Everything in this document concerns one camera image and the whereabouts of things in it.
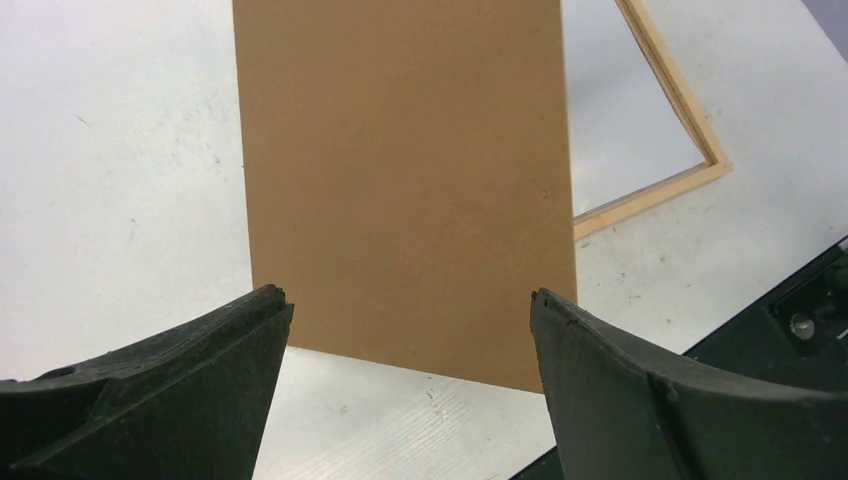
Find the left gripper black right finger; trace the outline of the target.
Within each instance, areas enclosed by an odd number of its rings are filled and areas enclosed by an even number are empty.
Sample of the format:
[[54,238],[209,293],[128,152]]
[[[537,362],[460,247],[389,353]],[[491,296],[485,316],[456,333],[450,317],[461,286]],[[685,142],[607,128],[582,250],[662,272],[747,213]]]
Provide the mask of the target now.
[[567,479],[843,479],[847,396],[739,375],[619,329],[560,295],[530,327]]

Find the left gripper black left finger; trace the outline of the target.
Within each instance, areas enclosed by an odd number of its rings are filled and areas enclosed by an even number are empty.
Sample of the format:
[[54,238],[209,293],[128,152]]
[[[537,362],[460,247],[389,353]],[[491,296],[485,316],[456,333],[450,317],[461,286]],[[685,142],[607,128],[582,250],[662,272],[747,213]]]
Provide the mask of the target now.
[[294,307],[263,286],[192,321],[1,384],[5,479],[249,479]]

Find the brown cardboard backing board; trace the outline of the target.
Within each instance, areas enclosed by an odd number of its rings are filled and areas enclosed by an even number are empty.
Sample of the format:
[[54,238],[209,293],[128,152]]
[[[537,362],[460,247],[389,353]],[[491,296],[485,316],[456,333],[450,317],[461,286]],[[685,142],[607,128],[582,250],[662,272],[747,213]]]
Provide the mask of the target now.
[[253,281],[294,346],[541,388],[576,293],[556,1],[236,1]]

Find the front aluminium black mounting rail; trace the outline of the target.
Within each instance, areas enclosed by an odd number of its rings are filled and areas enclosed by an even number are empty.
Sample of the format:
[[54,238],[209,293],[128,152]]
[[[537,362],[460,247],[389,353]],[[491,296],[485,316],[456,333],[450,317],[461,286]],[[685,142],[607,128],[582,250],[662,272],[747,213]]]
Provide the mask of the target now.
[[[755,379],[847,396],[847,245],[838,242],[681,356]],[[557,446],[519,472],[567,479]]]

